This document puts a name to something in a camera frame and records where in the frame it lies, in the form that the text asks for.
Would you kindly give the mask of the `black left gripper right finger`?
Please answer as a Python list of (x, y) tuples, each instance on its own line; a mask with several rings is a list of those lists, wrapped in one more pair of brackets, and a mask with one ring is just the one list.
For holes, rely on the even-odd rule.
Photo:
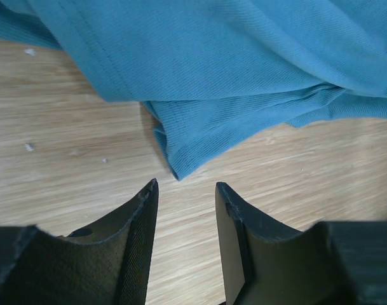
[(387, 221), (298, 231), (215, 188), (226, 304), (387, 304)]

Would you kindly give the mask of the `blue tank top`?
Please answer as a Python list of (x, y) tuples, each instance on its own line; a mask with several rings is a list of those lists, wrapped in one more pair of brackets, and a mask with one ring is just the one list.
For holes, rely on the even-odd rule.
[(387, 119), (387, 1), (0, 1), (0, 39), (142, 102), (178, 180), (281, 123)]

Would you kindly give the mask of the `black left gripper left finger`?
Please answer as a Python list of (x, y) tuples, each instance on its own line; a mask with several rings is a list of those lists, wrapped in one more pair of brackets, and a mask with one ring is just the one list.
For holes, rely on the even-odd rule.
[(0, 226), (0, 304), (144, 304), (159, 185), (68, 236)]

